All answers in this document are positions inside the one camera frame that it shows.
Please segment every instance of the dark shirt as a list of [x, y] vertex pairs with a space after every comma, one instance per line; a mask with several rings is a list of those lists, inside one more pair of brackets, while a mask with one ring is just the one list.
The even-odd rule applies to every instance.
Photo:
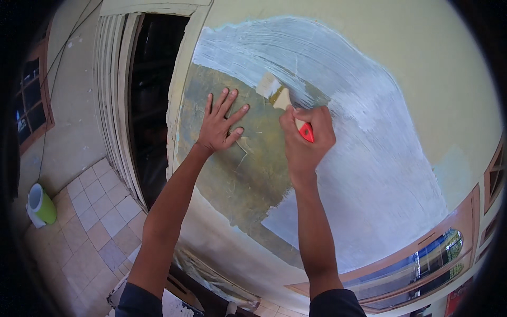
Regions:
[[[162, 316], [162, 301], [152, 293], [127, 283], [116, 317]], [[358, 317], [366, 316], [352, 291], [335, 289], [317, 295], [310, 303], [310, 317]]]

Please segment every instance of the forearm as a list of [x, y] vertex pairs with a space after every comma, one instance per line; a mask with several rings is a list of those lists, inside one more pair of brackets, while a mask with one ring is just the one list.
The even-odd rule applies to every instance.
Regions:
[[336, 268], [335, 245], [320, 202], [315, 173], [295, 186], [298, 203], [299, 251], [308, 274]]
[[162, 298], [174, 247], [194, 185], [210, 152], [194, 145], [152, 206], [142, 230], [141, 249], [128, 281]]
[[153, 204], [144, 223], [143, 240], [147, 237], [162, 244], [176, 243], [197, 176], [210, 155], [209, 150], [194, 144]]
[[299, 251], [310, 280], [310, 298], [343, 288], [338, 278], [335, 244], [320, 201], [315, 173], [295, 183], [298, 204]]

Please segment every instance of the brush strokes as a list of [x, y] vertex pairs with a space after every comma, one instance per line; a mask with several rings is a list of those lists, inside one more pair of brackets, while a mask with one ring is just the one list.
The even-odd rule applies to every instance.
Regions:
[[[250, 87], [269, 71], [293, 102], [330, 108], [337, 143], [317, 174], [340, 273], [402, 249], [449, 213], [399, 86], [335, 31], [297, 17], [205, 27], [193, 62]], [[297, 248], [294, 190], [268, 214], [262, 224]]]

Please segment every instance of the wooden paintbrush handle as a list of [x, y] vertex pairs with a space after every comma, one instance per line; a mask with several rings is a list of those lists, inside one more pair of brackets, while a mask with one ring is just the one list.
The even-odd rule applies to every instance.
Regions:
[[[280, 95], [275, 101], [275, 104], [273, 105], [273, 108], [279, 108], [282, 110], [286, 110], [288, 105], [292, 104], [291, 98], [288, 94], [288, 89], [284, 88], [280, 92]], [[312, 126], [308, 122], [304, 122], [301, 120], [296, 119], [296, 127], [298, 128], [299, 133], [303, 138], [305, 138], [308, 142], [314, 142], [315, 138], [313, 137], [313, 129]]]

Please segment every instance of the paintbrush bristles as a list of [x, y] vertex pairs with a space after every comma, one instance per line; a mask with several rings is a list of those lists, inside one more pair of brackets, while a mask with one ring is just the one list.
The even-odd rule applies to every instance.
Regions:
[[257, 84], [255, 91], [271, 102], [271, 99], [276, 100], [273, 97], [275, 95], [278, 97], [283, 88], [282, 83], [272, 73], [266, 72]]

